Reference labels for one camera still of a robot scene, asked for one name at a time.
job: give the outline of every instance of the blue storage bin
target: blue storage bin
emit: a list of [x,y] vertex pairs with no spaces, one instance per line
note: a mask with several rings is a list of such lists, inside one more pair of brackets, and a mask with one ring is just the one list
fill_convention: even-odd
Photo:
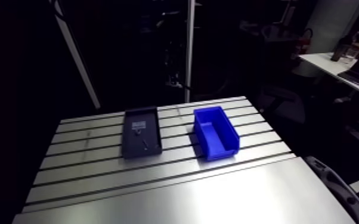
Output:
[[231,157],[239,151],[239,136],[221,107],[194,110],[194,130],[207,161]]

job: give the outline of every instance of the desk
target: desk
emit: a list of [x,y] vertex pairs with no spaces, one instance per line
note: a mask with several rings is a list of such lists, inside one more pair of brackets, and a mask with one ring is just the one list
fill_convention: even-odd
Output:
[[349,85],[350,87],[359,91],[359,85],[354,82],[348,81],[340,76],[339,73],[343,73],[348,71],[349,68],[354,64],[353,62],[350,64],[344,64],[340,61],[331,61],[330,58],[332,53],[323,53],[323,54],[305,54],[300,55],[299,57],[315,66],[317,66],[322,71],[325,71],[327,74],[333,76],[334,78],[340,80],[341,82]]
[[[193,110],[221,106],[240,135],[206,162]],[[62,120],[13,224],[353,223],[245,97],[158,108],[163,153],[124,160],[124,112]]]

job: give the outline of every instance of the vertical metal pole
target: vertical metal pole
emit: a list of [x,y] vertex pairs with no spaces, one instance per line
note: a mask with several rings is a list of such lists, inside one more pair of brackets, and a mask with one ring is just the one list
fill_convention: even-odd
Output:
[[[55,9],[61,15],[63,15],[63,13],[61,11],[61,8],[60,8],[60,4],[58,3],[58,1],[56,1],[56,4],[53,5],[53,7],[55,7]],[[71,52],[71,55],[72,55],[72,57],[74,59],[76,67],[78,68],[79,74],[81,75],[81,78],[82,78],[82,80],[83,80],[83,82],[85,84],[86,89],[88,90],[89,96],[91,97],[95,108],[99,109],[100,108],[99,100],[98,100],[98,98],[96,96],[96,93],[94,91],[92,83],[89,80],[88,73],[86,72],[85,66],[83,65],[83,62],[82,62],[81,56],[79,55],[78,49],[76,49],[76,45],[74,43],[74,40],[72,39],[72,35],[70,33],[68,25],[67,25],[67,23],[65,21],[58,18],[57,16],[55,17],[55,19],[57,20],[58,26],[60,27],[60,30],[63,33],[64,39],[66,40],[66,43],[68,45],[68,49]]]
[[[188,20],[187,20],[187,61],[185,71],[185,84],[191,86],[192,72],[192,49],[193,49],[193,24],[195,20],[195,0],[188,0]],[[190,92],[185,89],[185,102],[189,102]]]

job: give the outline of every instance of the black rectangular tray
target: black rectangular tray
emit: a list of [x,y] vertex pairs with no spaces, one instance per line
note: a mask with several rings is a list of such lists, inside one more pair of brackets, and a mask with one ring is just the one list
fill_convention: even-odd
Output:
[[121,150],[123,158],[162,153],[156,107],[125,111]]

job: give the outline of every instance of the dark background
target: dark background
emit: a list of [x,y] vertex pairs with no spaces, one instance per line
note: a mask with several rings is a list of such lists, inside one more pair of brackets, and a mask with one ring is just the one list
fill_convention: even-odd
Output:
[[20,212],[59,120],[93,110],[47,1],[0,1],[0,223]]

